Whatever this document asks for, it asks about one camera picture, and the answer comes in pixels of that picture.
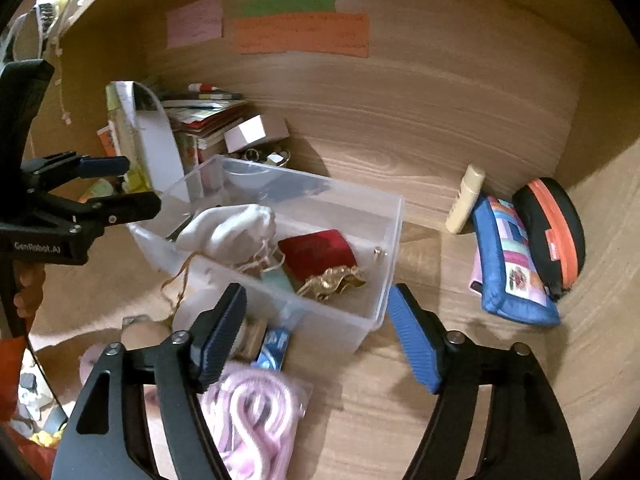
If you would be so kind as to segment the person's left hand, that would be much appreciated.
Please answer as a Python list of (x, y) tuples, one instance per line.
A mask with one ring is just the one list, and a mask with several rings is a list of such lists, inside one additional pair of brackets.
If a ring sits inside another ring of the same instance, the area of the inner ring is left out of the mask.
[(17, 293), (14, 306), (18, 317), (24, 321), (26, 330), (32, 328), (36, 313), (43, 300), (43, 284), (46, 280), (46, 269), (42, 263), (13, 263)]

